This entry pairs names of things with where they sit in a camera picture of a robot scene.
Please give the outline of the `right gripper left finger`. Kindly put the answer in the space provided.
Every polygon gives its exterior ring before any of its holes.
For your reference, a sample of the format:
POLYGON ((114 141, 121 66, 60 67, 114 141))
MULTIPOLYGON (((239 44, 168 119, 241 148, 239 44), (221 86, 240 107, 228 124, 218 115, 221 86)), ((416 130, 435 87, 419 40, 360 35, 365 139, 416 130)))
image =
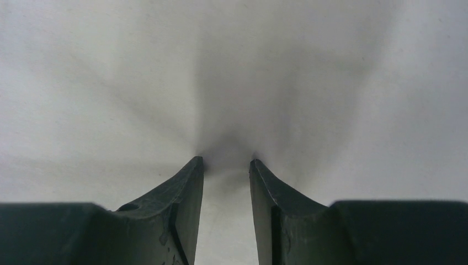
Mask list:
POLYGON ((204 165, 110 211, 93 203, 1 204, 2 264, 193 264, 204 165))

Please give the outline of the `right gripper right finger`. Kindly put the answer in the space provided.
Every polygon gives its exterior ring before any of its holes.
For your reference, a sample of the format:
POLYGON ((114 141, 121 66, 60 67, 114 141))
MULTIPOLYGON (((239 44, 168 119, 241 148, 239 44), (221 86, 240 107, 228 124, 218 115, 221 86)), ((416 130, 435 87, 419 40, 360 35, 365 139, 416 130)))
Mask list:
POLYGON ((260 160, 249 166, 260 264, 466 264, 467 204, 340 200, 322 205, 260 160))

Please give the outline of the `beige cloth wrap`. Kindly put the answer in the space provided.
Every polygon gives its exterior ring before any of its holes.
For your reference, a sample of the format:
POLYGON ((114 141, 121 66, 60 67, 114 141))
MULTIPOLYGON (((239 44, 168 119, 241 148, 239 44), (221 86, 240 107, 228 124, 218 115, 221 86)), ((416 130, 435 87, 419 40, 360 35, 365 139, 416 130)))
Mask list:
POLYGON ((196 264, 257 264, 253 158, 322 204, 467 200, 467 2, 1 2, 2 202, 115 210, 196 155, 196 264))

